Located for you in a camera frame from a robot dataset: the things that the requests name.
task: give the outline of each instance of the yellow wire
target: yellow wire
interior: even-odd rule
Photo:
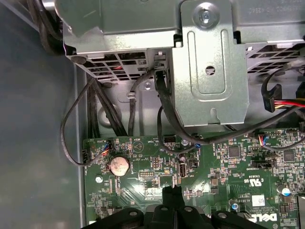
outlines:
[[[263,143],[262,143],[262,140],[261,140],[261,137],[260,137],[260,136],[258,137],[258,140],[259,140],[259,144],[262,146]]]
[[[303,99],[303,98],[296,98],[295,100],[298,100],[298,101],[305,101],[305,99]],[[283,106],[286,106],[286,105],[277,105],[277,106],[275,106],[275,109],[281,108],[281,107],[283,107]]]
[[[278,106],[275,106],[275,109],[278,109],[278,108],[281,108],[283,106],[286,106],[286,105],[278,105]]]

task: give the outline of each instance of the red wire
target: red wire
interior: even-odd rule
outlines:
[[[293,105],[293,106],[300,106],[300,107],[305,107],[305,104],[299,104],[296,102],[288,102],[288,101],[279,101],[275,102],[276,105]]]

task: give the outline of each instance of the blue component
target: blue component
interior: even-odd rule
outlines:
[[[232,209],[237,210],[238,209],[238,204],[232,204]]]

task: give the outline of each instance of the wire bundle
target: wire bundle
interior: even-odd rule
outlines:
[[[109,143],[107,143],[105,145],[104,149],[102,150],[101,155],[106,156],[108,154],[109,150],[110,150],[110,146],[109,146]]]
[[[305,99],[284,99],[284,100],[275,100],[275,108],[281,108],[286,105],[305,107]]]
[[[266,144],[266,139],[267,139],[267,138],[268,138],[268,137],[262,136],[262,135],[259,135],[259,136],[258,136],[258,140],[259,140],[259,143],[260,143],[261,146],[264,146],[264,145]]]

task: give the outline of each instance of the integrated circuit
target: integrated circuit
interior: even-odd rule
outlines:
[[[229,146],[229,157],[240,157],[240,149],[239,146]]]
[[[294,162],[295,161],[295,152],[293,150],[287,150],[283,152],[284,162]]]

